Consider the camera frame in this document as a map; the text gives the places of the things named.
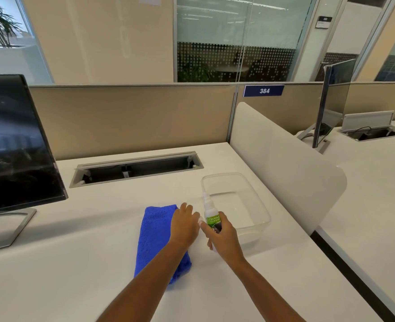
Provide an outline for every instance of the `white planter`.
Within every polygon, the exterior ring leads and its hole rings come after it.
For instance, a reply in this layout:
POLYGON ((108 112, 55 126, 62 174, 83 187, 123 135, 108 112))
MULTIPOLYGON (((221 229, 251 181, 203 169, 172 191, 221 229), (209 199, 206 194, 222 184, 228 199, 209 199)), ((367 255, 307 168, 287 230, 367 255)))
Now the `white planter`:
POLYGON ((29 85, 53 84, 37 45, 0 47, 0 74, 23 74, 29 85))

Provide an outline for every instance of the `spray bottle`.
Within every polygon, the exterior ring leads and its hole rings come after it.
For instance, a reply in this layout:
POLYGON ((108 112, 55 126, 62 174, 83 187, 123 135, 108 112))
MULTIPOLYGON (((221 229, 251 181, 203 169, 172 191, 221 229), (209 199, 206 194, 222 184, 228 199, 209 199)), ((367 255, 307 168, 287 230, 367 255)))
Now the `spray bottle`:
POLYGON ((218 210, 211 200, 211 197, 206 192, 203 193, 204 207, 205 207, 205 220, 209 227, 211 227, 217 234, 222 231, 222 221, 218 210))

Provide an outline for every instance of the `green label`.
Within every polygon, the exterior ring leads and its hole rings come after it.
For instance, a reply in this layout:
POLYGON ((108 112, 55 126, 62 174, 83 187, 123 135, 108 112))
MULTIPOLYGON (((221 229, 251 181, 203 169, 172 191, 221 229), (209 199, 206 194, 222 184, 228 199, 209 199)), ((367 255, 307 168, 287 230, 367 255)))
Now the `green label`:
POLYGON ((217 233, 222 231, 222 221, 219 215, 206 218, 206 223, 217 233))

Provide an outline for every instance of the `black monitor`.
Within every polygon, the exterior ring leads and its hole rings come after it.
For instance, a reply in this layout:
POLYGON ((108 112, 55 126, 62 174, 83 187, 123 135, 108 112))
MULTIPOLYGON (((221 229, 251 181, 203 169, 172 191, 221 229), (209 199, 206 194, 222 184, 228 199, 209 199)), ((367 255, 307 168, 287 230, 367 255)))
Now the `black monitor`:
POLYGON ((23 75, 0 75, 0 214, 65 200, 23 75))
POLYGON ((325 75, 312 147, 317 148, 344 116, 344 108, 356 59, 324 67, 325 75))

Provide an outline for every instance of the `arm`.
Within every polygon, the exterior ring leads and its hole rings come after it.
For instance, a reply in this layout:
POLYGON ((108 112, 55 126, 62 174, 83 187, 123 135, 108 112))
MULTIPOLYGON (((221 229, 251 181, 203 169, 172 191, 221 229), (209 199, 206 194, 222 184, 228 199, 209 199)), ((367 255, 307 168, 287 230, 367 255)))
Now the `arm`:
POLYGON ((172 217, 171 236, 165 247, 109 304, 97 322, 149 322, 173 273, 199 234, 198 212, 183 203, 172 217))
POLYGON ((222 231, 219 234, 204 222, 199 222, 200 228, 209 238, 208 247, 212 250, 212 244, 214 244, 217 252, 244 285, 263 319, 266 322, 305 322, 266 279, 247 262, 242 253, 236 229, 223 212, 219 214, 222 221, 222 231))

